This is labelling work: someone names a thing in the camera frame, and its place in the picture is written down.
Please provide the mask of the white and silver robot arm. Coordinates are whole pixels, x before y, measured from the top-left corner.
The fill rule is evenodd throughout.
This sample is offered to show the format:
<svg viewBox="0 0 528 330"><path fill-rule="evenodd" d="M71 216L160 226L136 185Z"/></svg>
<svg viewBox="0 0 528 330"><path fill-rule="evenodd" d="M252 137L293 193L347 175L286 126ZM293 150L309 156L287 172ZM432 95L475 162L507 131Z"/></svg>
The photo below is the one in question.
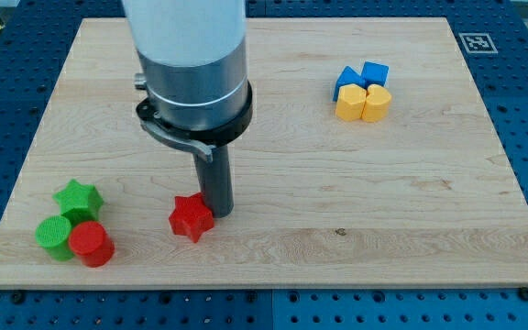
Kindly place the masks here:
<svg viewBox="0 0 528 330"><path fill-rule="evenodd" d="M171 148L211 162L241 135L251 90L243 0L123 0L148 100L140 125Z"/></svg>

